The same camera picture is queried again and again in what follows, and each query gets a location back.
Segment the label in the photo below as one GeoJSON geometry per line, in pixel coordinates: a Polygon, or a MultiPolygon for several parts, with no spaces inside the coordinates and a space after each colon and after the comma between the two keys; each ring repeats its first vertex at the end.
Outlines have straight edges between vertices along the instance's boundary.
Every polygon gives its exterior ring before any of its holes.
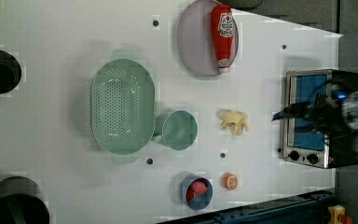
{"type": "Polygon", "coordinates": [[[234,20],[232,14],[222,13],[219,21],[219,32],[223,37],[232,37],[234,35],[234,20]]]}
{"type": "Polygon", "coordinates": [[[217,61],[217,66],[219,66],[219,67],[229,67],[229,60],[228,59],[222,59],[220,61],[217,61]]]}

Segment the orange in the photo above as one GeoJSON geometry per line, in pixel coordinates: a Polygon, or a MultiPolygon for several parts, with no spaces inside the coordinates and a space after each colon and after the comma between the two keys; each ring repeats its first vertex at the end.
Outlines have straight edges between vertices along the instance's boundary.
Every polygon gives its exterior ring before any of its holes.
{"type": "Polygon", "coordinates": [[[224,185],[227,189],[236,189],[238,186],[238,178],[235,175],[228,174],[224,178],[224,185]]]}

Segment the toaster oven knob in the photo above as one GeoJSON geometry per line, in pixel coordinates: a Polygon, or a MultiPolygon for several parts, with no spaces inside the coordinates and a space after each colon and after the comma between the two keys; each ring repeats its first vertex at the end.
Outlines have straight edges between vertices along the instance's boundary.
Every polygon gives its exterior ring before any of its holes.
{"type": "Polygon", "coordinates": [[[307,160],[310,162],[310,164],[316,164],[318,162],[318,156],[315,155],[315,154],[310,154],[308,157],[307,157],[307,160]]]}
{"type": "Polygon", "coordinates": [[[300,158],[300,154],[298,154],[297,151],[292,151],[292,152],[290,152],[289,157],[290,157],[290,159],[292,159],[293,161],[297,161],[298,158],[300,158]]]}

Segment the green cup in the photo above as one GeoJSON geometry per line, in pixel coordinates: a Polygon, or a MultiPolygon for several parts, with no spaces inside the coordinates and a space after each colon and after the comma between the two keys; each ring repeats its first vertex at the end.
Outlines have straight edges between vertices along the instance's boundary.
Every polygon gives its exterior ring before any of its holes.
{"type": "Polygon", "coordinates": [[[190,113],[182,110],[167,112],[156,118],[152,140],[163,142],[175,150],[183,150],[194,143],[197,131],[197,122],[190,113]]]}

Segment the red ketchup bottle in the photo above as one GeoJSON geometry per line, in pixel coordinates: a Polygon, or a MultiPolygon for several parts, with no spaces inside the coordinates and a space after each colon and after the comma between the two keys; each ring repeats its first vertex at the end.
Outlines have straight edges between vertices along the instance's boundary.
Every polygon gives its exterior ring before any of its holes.
{"type": "Polygon", "coordinates": [[[229,58],[234,35],[234,20],[229,6],[219,5],[213,8],[211,30],[219,72],[227,73],[230,66],[229,58]]]}

